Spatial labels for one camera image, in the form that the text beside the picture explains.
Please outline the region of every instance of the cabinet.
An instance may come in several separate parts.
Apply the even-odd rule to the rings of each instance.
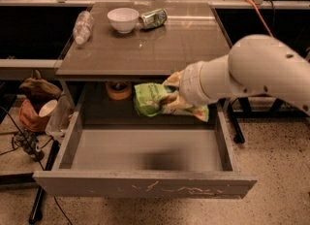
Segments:
[[[165,8],[157,29],[120,35],[107,13]],[[162,81],[229,46],[206,3],[98,2],[91,39],[73,43],[56,73],[75,107],[51,171],[34,179],[53,196],[243,198],[256,178],[240,173],[220,105],[210,120],[138,116],[132,99],[110,100],[107,80]]]

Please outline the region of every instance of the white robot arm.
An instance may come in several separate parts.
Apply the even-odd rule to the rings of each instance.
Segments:
[[[310,115],[310,64],[272,37],[251,35],[228,55],[187,66],[179,94],[197,107],[222,98],[266,94]]]

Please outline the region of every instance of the gray drawer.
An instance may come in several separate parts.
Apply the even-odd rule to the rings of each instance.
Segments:
[[[256,179],[236,170],[221,107],[210,115],[141,117],[89,82],[52,170],[33,178],[52,196],[243,198]]]

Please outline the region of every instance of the terrazzo floor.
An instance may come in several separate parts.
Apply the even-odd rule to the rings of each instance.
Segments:
[[[18,102],[10,113],[16,117]],[[246,139],[233,144],[238,170],[258,182],[242,200],[61,198],[73,224],[310,224],[310,126],[305,118],[239,120]],[[0,131],[14,131],[6,117]],[[233,129],[229,124],[233,138]],[[0,153],[11,149],[12,135],[0,136]],[[40,146],[47,141],[40,137]],[[44,148],[48,154],[51,144]],[[0,173],[39,170],[21,148],[0,156]],[[0,224],[28,224],[36,184],[0,186]],[[36,224],[69,224],[46,195],[43,219]]]

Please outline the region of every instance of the can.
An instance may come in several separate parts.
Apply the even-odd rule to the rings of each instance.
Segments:
[[[143,29],[155,28],[163,25],[167,20],[167,13],[164,9],[157,9],[140,15]]]

